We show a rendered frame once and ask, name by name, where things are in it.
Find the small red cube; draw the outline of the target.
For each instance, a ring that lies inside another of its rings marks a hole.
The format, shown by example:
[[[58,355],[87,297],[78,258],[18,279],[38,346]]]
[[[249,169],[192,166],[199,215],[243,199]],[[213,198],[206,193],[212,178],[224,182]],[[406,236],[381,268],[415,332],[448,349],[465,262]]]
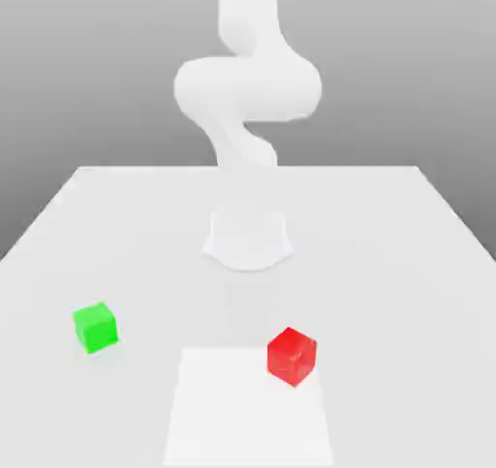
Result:
[[[314,369],[317,341],[287,327],[266,347],[267,371],[296,388]]]

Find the small green cube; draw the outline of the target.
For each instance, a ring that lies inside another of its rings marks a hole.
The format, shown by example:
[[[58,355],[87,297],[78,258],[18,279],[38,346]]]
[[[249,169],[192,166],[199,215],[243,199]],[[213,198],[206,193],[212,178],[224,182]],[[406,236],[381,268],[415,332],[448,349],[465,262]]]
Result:
[[[93,354],[118,342],[116,319],[99,301],[73,313],[77,339],[87,354]]]

